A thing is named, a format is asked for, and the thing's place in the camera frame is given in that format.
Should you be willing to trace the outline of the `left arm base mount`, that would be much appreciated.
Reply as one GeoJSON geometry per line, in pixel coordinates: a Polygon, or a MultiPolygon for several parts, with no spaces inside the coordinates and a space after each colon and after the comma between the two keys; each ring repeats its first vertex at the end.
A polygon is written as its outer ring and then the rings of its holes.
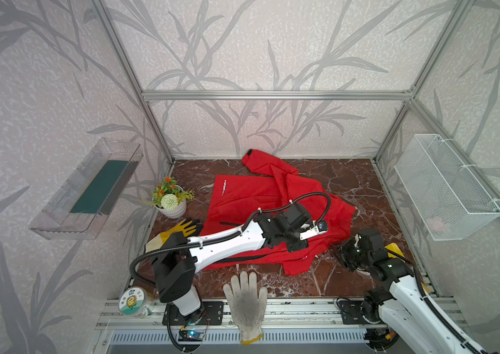
{"type": "Polygon", "coordinates": [[[184,316],[175,304],[170,303],[164,311],[162,323],[171,326],[222,325],[224,306],[223,301],[203,301],[200,309],[184,316]]]}

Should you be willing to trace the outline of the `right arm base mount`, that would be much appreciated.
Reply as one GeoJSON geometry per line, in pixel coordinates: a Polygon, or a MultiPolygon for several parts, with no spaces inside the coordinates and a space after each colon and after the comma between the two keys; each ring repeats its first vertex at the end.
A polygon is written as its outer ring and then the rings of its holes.
{"type": "Polygon", "coordinates": [[[393,296],[385,289],[367,291],[363,299],[339,297],[335,305],[345,325],[378,325],[382,323],[379,308],[393,296]]]}

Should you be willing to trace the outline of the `red X-Sport jacket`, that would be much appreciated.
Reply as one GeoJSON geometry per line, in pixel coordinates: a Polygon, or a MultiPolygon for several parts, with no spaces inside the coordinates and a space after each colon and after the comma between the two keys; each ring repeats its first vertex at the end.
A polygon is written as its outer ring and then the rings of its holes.
{"type": "MultiPolygon", "coordinates": [[[[320,182],[301,177],[299,170],[283,160],[262,152],[249,150],[242,163],[253,173],[251,176],[218,175],[209,211],[201,234],[210,235],[243,224],[252,212],[275,209],[287,205],[307,193],[322,192],[320,182]]],[[[351,222],[355,208],[332,195],[331,207],[324,217],[327,233],[312,237],[306,249],[288,252],[285,243],[265,247],[253,252],[243,252],[222,262],[211,264],[209,269],[219,269],[237,264],[282,265],[285,274],[296,276],[310,269],[316,255],[326,252],[333,244],[350,238],[351,222]]]]}

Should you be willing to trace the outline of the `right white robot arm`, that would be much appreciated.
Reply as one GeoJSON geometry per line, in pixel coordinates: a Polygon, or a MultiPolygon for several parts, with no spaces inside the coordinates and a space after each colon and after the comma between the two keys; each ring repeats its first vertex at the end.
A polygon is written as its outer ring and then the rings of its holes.
{"type": "Polygon", "coordinates": [[[376,230],[360,231],[339,245],[335,256],[347,270],[365,272],[379,284],[358,307],[363,321],[387,327],[387,334],[368,338],[375,352],[397,337],[414,353],[487,352],[437,305],[417,266],[396,245],[386,246],[376,230]]]}

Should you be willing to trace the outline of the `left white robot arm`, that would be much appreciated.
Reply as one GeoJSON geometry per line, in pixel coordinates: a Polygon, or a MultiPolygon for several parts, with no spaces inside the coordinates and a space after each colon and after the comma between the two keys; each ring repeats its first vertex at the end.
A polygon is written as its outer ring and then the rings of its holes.
{"type": "Polygon", "coordinates": [[[174,232],[161,248],[134,259],[130,275],[157,289],[160,302],[174,305],[182,317],[202,316],[204,305],[193,286],[199,271],[244,252],[279,245],[287,253],[307,249],[311,238],[328,231],[330,207],[329,194],[313,192],[276,209],[258,209],[229,230],[198,237],[174,232]]]}

